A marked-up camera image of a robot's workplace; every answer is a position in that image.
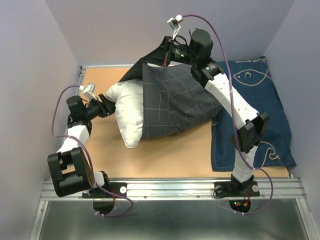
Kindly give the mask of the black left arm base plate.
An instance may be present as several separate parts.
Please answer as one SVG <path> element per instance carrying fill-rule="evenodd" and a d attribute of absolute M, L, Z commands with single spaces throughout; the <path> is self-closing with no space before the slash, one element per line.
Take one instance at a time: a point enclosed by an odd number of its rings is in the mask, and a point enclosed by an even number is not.
<path fill-rule="evenodd" d="M 128 184 L 126 182 L 111 182 L 109 188 L 103 186 L 105 190 L 113 194 L 119 195 L 121 197 L 127 196 Z M 85 190 L 82 192 L 81 197 L 83 199 L 111 199 L 116 198 L 115 196 L 101 190 L 96 187 L 90 190 Z"/>

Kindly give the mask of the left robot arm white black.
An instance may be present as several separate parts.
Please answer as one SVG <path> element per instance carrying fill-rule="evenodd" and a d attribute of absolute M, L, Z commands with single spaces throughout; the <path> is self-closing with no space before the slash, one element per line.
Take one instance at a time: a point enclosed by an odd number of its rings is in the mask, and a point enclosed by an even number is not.
<path fill-rule="evenodd" d="M 112 189 L 104 171 L 94 172 L 91 158 L 84 148 L 92 132 L 92 119 L 105 118 L 115 113 L 115 103 L 103 94 L 100 99 L 84 103 L 79 95 L 66 100 L 70 114 L 67 119 L 67 133 L 56 153 L 47 157 L 48 167 L 58 197 L 94 189 L 100 197 L 108 196 Z"/>

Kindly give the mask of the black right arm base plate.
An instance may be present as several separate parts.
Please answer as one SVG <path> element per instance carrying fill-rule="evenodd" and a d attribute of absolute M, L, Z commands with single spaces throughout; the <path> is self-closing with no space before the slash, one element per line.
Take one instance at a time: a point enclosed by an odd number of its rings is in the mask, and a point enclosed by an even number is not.
<path fill-rule="evenodd" d="M 213 197 L 216 199 L 259 196 L 260 191 L 256 181 L 252 181 L 249 184 L 235 181 L 216 181 L 214 183 Z"/>

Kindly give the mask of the grey checked pillowcase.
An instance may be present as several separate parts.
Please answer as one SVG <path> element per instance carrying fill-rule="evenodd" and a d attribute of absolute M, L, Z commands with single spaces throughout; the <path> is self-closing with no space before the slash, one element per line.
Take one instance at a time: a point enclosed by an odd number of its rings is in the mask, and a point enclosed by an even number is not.
<path fill-rule="evenodd" d="M 119 82 L 141 80 L 143 127 L 141 139 L 182 133 L 217 117 L 222 105 L 191 75 L 191 67 L 152 67 L 138 60 Z"/>

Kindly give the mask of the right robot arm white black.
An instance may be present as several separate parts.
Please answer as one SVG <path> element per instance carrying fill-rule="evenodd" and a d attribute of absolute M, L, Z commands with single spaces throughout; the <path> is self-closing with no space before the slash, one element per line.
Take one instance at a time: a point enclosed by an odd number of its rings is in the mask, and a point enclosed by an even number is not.
<path fill-rule="evenodd" d="M 146 63 L 168 67 L 171 62 L 191 66 L 193 78 L 212 94 L 232 118 L 234 134 L 231 142 L 235 148 L 235 162 L 230 181 L 215 184 L 218 198 L 237 197 L 250 193 L 259 196 L 258 183 L 254 180 L 254 157 L 270 117 L 259 113 L 233 87 L 231 74 L 211 58 L 213 41 L 203 29 L 190 33 L 190 42 L 177 43 L 173 36 L 165 36 L 161 44 L 142 57 Z"/>

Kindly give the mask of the white stained pillow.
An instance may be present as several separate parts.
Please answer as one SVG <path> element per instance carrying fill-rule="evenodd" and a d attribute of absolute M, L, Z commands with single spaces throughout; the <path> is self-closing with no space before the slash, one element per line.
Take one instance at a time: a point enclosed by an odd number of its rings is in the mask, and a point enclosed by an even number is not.
<path fill-rule="evenodd" d="M 115 118 L 125 146 L 135 148 L 143 134 L 143 82 L 131 79 L 112 85 L 106 98 L 115 103 Z"/>

